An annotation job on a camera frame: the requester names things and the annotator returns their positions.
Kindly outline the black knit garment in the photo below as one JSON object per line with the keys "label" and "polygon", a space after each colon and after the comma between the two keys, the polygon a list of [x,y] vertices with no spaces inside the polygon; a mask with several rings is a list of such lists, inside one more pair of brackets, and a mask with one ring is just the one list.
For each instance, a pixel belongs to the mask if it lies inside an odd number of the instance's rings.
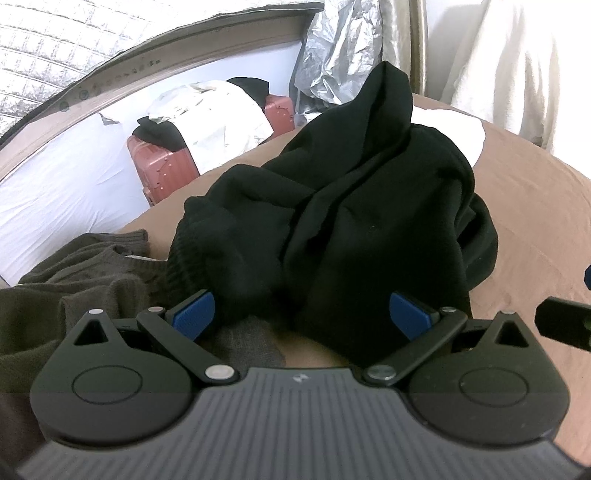
{"label": "black knit garment", "polygon": [[235,165],[187,199],[168,302],[208,290],[221,325],[256,316],[359,366],[405,345],[393,294],[469,312],[497,231],[466,157],[412,112],[407,75],[381,63],[276,158]]}

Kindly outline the dark olive knit sweater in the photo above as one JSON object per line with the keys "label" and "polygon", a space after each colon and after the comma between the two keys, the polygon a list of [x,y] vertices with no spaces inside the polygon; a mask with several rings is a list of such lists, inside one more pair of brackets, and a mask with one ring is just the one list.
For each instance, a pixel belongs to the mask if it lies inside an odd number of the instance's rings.
{"label": "dark olive knit sweater", "polygon": [[83,234],[1,292],[1,457],[15,465],[44,441],[29,403],[37,374],[84,313],[129,318],[164,302],[166,264],[144,230]]}

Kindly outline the pink suitcase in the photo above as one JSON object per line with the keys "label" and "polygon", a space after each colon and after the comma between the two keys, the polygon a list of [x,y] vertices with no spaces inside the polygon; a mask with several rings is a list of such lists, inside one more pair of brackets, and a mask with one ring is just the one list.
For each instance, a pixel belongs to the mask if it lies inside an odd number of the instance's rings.
{"label": "pink suitcase", "polygon": [[187,148],[172,152],[134,135],[127,139],[126,144],[150,206],[199,177]]}
{"label": "pink suitcase", "polygon": [[294,130],[294,103],[290,97],[267,96],[263,112],[271,128],[273,128],[271,138],[276,138]]}

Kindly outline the white pillow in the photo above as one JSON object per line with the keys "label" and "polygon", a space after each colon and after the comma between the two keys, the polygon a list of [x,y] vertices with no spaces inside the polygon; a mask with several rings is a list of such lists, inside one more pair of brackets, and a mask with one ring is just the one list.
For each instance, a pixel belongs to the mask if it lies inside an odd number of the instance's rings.
{"label": "white pillow", "polygon": [[482,121],[465,113],[447,109],[427,109],[415,106],[412,123],[438,131],[435,141],[424,148],[426,158],[442,161],[454,157],[447,145],[453,143],[471,168],[479,161],[485,146],[486,133]]}

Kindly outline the white curtain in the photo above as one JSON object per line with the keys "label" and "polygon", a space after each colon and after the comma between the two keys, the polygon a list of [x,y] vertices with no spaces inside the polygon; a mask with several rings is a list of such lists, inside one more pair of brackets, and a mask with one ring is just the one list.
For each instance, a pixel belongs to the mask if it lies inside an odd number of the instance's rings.
{"label": "white curtain", "polygon": [[426,94],[546,149],[590,155],[590,4],[439,1]]}

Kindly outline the silver plastic bag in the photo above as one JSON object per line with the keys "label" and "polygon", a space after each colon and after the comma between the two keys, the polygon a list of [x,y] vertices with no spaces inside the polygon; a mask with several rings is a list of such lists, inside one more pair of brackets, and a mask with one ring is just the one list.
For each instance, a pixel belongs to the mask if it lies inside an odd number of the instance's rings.
{"label": "silver plastic bag", "polygon": [[308,26],[294,67],[295,125],[355,99],[383,60],[383,40],[378,1],[326,1]]}

